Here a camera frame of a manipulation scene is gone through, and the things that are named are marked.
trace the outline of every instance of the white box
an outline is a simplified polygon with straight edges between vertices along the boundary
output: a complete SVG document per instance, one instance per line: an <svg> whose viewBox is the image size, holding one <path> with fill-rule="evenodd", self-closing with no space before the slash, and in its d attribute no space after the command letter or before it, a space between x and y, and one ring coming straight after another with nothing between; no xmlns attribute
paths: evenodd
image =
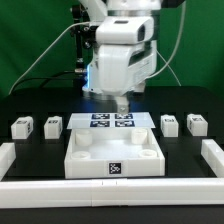
<svg viewBox="0 0 224 224"><path fill-rule="evenodd" d="M137 129L73 129L64 161L66 179L163 176L165 158L151 129Z"/></svg>
<svg viewBox="0 0 224 224"><path fill-rule="evenodd" d="M33 118L20 117L11 126L12 139L27 139L33 131Z"/></svg>
<svg viewBox="0 0 224 224"><path fill-rule="evenodd" d="M164 137L178 137L179 124L174 116L161 116L160 126Z"/></svg>
<svg viewBox="0 0 224 224"><path fill-rule="evenodd" d="M201 115L189 114L187 128L193 136L207 136L208 122Z"/></svg>
<svg viewBox="0 0 224 224"><path fill-rule="evenodd" d="M4 143L0 147L0 181L16 158L15 144Z"/></svg>
<svg viewBox="0 0 224 224"><path fill-rule="evenodd" d="M217 177L224 177L224 152L213 139L202 140L201 155Z"/></svg>
<svg viewBox="0 0 224 224"><path fill-rule="evenodd" d="M45 139L59 139L62 128L62 117L49 117L44 125Z"/></svg>

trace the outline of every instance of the small white cube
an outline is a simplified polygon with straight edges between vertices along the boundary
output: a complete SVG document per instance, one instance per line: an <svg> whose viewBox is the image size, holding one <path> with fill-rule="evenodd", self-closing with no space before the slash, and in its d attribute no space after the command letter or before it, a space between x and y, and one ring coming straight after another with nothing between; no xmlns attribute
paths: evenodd
<svg viewBox="0 0 224 224"><path fill-rule="evenodd" d="M59 139L62 132L62 117L49 117L44 125L45 139Z"/></svg>
<svg viewBox="0 0 224 224"><path fill-rule="evenodd" d="M178 137L179 124L174 116L161 116L160 126L164 137Z"/></svg>
<svg viewBox="0 0 224 224"><path fill-rule="evenodd" d="M15 144L4 143L0 147L0 181L8 172L8 169L12 165L16 158Z"/></svg>
<svg viewBox="0 0 224 224"><path fill-rule="evenodd" d="M201 115L189 114L187 128L193 136L207 136L208 122Z"/></svg>
<svg viewBox="0 0 224 224"><path fill-rule="evenodd" d="M27 139L33 131L33 118L20 117L11 126L12 139Z"/></svg>

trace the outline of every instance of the white platform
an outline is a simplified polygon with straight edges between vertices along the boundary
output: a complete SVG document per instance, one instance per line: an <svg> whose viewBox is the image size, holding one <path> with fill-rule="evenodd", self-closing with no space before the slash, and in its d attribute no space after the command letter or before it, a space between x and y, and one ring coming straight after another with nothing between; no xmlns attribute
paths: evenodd
<svg viewBox="0 0 224 224"><path fill-rule="evenodd" d="M67 129L74 128L90 128L95 127L110 127L116 125L121 127L147 127L155 128L153 120L149 113L131 113L128 116L122 116L116 113L77 113L72 114L68 123Z"/></svg>

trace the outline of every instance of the white container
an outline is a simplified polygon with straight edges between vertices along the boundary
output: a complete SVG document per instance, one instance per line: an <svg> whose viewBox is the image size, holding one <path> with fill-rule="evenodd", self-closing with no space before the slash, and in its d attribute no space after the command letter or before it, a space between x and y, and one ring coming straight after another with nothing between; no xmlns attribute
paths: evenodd
<svg viewBox="0 0 224 224"><path fill-rule="evenodd" d="M80 129L73 129L64 161L66 179L163 176L163 153L151 129L140 129L139 140L135 127L81 129L91 133L92 142L88 134L86 144L77 141Z"/></svg>

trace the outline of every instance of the black cable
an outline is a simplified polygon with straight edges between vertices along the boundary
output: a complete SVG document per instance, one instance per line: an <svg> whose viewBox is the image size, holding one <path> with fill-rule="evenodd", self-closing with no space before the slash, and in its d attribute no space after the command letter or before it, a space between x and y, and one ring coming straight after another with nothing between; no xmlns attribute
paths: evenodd
<svg viewBox="0 0 224 224"><path fill-rule="evenodd" d="M12 89L12 91L11 91L11 93L13 93L14 91L15 91L15 89L16 89L16 87L17 86L19 86L19 85L21 85L22 83L24 83L24 82L28 82L28 81L31 81L31 80L49 80L49 81L51 81L51 80L54 80L54 81L63 81L63 80L74 80L74 79L80 79L79 77L73 77L73 78L65 78L65 79L63 79L63 78L57 78L57 77L48 77L48 78L41 78L41 77L38 77L38 78L28 78L28 79L23 79L23 80L21 80L21 81L19 81L14 87L13 87L13 89Z"/></svg>
<svg viewBox="0 0 224 224"><path fill-rule="evenodd" d="M63 71L63 72L58 72L56 74L54 74L52 77L59 77L62 75L66 75L66 74L75 74L74 71ZM43 88L45 85L47 85L49 82L51 81L51 79L46 79L40 86L39 88Z"/></svg>

